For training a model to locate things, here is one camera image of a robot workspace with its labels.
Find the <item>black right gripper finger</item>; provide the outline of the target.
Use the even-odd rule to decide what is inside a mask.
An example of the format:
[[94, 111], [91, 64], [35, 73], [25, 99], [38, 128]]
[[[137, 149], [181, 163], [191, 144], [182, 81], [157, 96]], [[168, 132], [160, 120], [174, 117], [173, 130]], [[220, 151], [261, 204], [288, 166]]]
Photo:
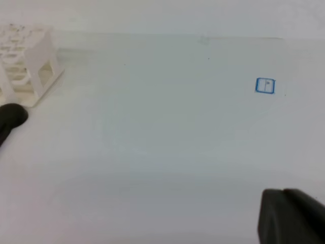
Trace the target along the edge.
[[265, 189], [257, 232], [262, 244], [324, 243], [324, 204], [298, 189]]

